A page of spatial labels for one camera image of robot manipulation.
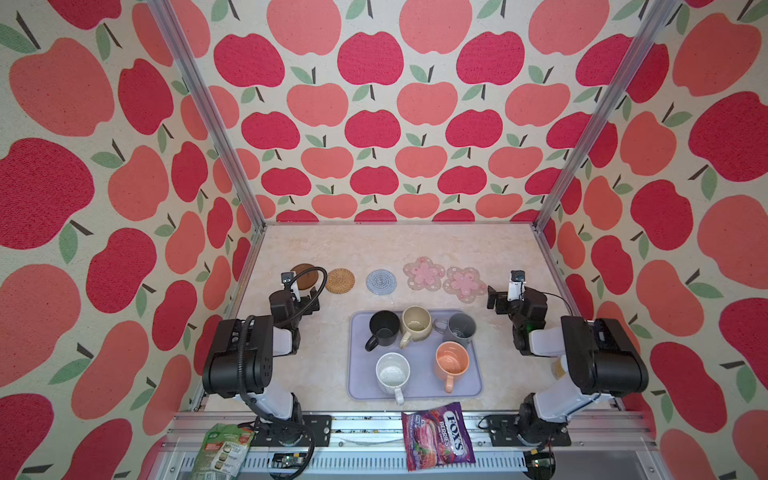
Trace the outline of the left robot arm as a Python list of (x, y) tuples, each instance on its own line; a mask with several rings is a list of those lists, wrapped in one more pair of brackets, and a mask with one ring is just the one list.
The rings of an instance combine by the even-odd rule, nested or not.
[(255, 427), (283, 446), (329, 443), (332, 418), (304, 414), (297, 396), (274, 379), (274, 359), (298, 352), (299, 322), (319, 309), (318, 296), (316, 289), (300, 298), (280, 290), (269, 297), (268, 315), (222, 321), (203, 368), (207, 394), (239, 398), (256, 415)]

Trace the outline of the pink flower coaster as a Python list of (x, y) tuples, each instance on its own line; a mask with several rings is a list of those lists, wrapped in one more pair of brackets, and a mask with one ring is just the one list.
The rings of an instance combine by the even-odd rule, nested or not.
[(487, 294), (487, 285), (481, 280), (477, 269), (473, 267), (450, 267), (442, 284), (443, 290), (454, 295), (463, 303), (473, 303), (478, 297)]
[(407, 277), (407, 285), (410, 289), (438, 291), (442, 288), (446, 269), (442, 265), (435, 264), (430, 258), (421, 256), (407, 263), (403, 267), (403, 273)]

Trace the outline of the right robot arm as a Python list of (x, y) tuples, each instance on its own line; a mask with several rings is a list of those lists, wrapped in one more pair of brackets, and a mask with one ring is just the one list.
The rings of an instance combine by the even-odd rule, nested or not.
[(512, 321), (522, 355), (565, 363), (565, 374), (528, 394), (515, 414), (488, 415), (478, 423), (494, 446), (569, 446), (568, 425), (577, 412), (647, 388), (647, 367), (618, 320), (563, 316), (559, 327), (548, 328), (545, 293), (522, 286), (506, 292), (488, 287), (487, 293), (487, 307)]

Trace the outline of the grey woven round coaster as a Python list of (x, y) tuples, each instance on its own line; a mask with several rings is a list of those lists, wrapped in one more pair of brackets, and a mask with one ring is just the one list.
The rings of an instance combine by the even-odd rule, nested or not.
[(367, 276), (366, 287), (375, 295), (389, 295), (396, 290), (397, 280), (392, 272), (386, 269), (377, 269)]

